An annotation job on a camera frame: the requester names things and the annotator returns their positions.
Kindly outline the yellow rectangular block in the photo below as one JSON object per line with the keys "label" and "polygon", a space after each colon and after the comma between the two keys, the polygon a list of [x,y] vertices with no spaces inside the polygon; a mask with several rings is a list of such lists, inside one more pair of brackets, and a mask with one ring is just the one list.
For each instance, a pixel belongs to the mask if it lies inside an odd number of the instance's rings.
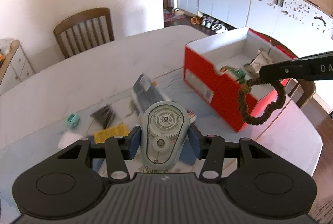
{"label": "yellow rectangular block", "polygon": [[94,133],[94,143],[104,143],[108,138],[115,136],[128,136],[130,133],[125,124],[119,124]]}

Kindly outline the grey correction tape dispenser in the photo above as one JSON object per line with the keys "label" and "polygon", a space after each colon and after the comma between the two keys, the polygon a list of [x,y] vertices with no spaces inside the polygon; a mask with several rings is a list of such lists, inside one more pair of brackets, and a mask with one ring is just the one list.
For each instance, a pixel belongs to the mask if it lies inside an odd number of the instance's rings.
{"label": "grey correction tape dispenser", "polygon": [[160,101],[143,114],[140,159],[153,171],[170,171],[181,154],[190,122],[187,111],[173,101]]}

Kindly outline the white and dark carton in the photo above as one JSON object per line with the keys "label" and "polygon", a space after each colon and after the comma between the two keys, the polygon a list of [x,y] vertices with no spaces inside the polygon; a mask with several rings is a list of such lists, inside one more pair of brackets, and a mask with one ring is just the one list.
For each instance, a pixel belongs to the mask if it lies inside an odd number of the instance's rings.
{"label": "white and dark carton", "polygon": [[171,98],[163,93],[147,76],[142,73],[132,87],[132,99],[134,109],[139,117],[142,117],[148,107],[160,101],[171,101]]}

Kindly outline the mint green small dispenser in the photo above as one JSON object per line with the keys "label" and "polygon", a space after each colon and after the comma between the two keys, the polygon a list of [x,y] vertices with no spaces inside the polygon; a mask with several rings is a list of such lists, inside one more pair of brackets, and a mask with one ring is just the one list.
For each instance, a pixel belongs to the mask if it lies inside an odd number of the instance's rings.
{"label": "mint green small dispenser", "polygon": [[80,122],[80,117],[77,113],[71,113],[66,120],[67,126],[74,129]]}

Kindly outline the blue illustrated table mat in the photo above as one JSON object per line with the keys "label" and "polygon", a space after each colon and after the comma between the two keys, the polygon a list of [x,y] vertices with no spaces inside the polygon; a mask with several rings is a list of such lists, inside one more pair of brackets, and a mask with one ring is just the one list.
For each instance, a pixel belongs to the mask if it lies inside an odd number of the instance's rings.
{"label": "blue illustrated table mat", "polygon": [[[256,140],[262,127],[246,126],[239,133],[230,126],[191,88],[183,81],[181,69],[168,73],[157,79],[158,88],[172,101],[196,113],[195,124],[204,134],[216,134],[228,142],[237,142],[242,137]],[[132,91],[125,90],[99,103],[79,111],[80,122],[77,128],[70,130],[65,120],[40,128],[25,137],[1,149],[1,223],[11,223],[19,215],[12,197],[12,185],[15,179],[27,169],[40,163],[58,152],[58,143],[66,131],[72,131],[83,137],[92,136],[101,127],[90,116],[91,113],[109,104],[116,112],[113,126],[125,124],[128,129],[140,125],[140,119],[134,110]]]}

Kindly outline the beige patterned pouch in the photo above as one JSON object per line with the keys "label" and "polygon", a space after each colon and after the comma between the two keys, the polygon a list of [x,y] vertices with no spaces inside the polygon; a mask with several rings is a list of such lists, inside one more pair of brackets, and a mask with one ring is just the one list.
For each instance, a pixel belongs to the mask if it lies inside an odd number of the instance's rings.
{"label": "beige patterned pouch", "polygon": [[252,62],[244,64],[243,68],[251,77],[258,77],[260,69],[270,64],[273,64],[273,59],[263,49],[259,49]]}

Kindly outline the red shoe box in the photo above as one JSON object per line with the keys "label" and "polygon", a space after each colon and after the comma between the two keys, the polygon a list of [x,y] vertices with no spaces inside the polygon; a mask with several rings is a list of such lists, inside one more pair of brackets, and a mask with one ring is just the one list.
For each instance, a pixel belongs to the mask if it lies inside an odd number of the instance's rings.
{"label": "red shoe box", "polygon": [[251,28],[240,28],[190,42],[185,47],[184,80],[236,132],[244,129],[238,92],[250,74],[244,69],[263,51],[274,62],[294,56]]}

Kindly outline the green orange plush toy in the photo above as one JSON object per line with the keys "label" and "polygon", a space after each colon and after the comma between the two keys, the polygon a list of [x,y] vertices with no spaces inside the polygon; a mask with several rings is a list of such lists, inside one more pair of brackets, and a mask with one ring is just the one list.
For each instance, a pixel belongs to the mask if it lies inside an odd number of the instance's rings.
{"label": "green orange plush toy", "polygon": [[221,74],[228,74],[233,77],[233,79],[238,83],[238,84],[245,84],[246,83],[246,72],[242,69],[235,68],[232,66],[223,66],[221,67],[220,71]]}

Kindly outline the white shoe cabinet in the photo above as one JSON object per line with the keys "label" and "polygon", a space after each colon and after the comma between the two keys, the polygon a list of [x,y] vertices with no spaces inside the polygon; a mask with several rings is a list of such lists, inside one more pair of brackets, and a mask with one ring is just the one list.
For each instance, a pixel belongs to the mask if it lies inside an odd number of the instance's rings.
{"label": "white shoe cabinet", "polygon": [[332,39],[332,17],[308,0],[178,0],[193,15],[201,12],[235,28],[249,26],[269,35],[299,27]]}

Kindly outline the brown wooden chair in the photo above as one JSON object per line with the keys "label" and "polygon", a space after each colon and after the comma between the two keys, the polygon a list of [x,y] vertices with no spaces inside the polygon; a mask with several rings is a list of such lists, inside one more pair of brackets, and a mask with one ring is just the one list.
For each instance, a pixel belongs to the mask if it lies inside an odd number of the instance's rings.
{"label": "brown wooden chair", "polygon": [[115,40],[109,8],[92,8],[66,18],[53,30],[67,59]]}

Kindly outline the patterned door rug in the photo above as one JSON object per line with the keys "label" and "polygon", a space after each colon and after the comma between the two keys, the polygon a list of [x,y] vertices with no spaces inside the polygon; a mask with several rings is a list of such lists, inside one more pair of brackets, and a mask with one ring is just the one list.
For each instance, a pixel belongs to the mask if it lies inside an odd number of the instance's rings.
{"label": "patterned door rug", "polygon": [[176,20],[182,20],[185,18],[186,18],[186,15],[173,15],[171,12],[168,12],[168,11],[164,12],[164,22],[165,23],[173,22]]}

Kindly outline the white drawer sideboard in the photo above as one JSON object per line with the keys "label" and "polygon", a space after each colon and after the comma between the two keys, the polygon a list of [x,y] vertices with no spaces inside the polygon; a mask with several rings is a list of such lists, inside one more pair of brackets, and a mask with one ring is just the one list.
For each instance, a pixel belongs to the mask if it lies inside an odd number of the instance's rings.
{"label": "white drawer sideboard", "polygon": [[35,75],[20,42],[10,41],[7,47],[7,54],[1,54],[1,95]]}

